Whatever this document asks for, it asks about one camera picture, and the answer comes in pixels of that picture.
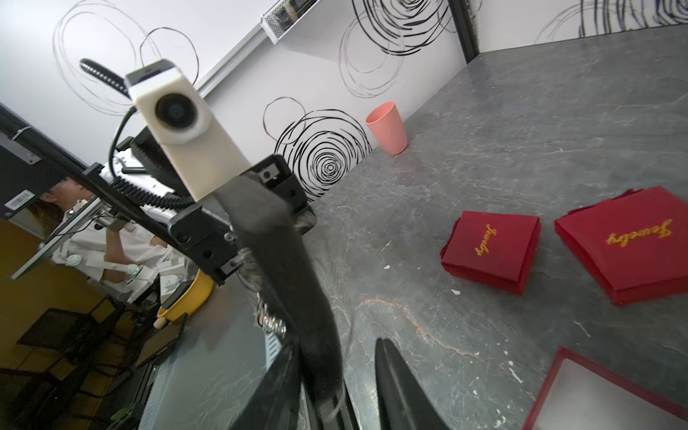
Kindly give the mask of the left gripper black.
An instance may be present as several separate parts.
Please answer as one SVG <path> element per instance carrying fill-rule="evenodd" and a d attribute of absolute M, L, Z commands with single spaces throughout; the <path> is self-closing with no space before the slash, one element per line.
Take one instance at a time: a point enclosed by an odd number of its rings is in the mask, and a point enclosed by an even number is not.
<path fill-rule="evenodd" d="M 279 154 L 258 162 L 199 202 L 182 210 L 168 224 L 180 251 L 219 285 L 238 269 L 238 251 L 261 221 L 273 221 L 288 209 L 303 235 L 316 224 L 306 193 Z"/>

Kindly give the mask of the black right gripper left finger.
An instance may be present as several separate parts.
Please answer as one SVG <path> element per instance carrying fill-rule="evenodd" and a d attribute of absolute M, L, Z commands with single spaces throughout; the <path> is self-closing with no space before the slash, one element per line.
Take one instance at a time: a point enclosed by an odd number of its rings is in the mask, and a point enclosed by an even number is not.
<path fill-rule="evenodd" d="M 296 429 L 300 410 L 301 370 L 297 345 L 282 347 L 231 430 Z"/>

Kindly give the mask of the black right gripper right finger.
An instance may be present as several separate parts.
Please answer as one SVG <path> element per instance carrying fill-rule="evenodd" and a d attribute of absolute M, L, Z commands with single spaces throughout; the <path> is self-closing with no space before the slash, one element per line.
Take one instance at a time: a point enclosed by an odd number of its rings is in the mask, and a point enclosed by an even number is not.
<path fill-rule="evenodd" d="M 449 429 L 390 339 L 376 340 L 374 369 L 381 429 Z"/>

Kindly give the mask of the red jewelry box base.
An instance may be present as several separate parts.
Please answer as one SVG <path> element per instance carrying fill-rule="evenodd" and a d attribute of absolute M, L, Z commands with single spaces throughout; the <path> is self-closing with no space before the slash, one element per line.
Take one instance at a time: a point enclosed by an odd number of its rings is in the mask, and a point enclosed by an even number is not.
<path fill-rule="evenodd" d="M 686 429 L 687 409 L 561 348 L 523 427 Z"/>

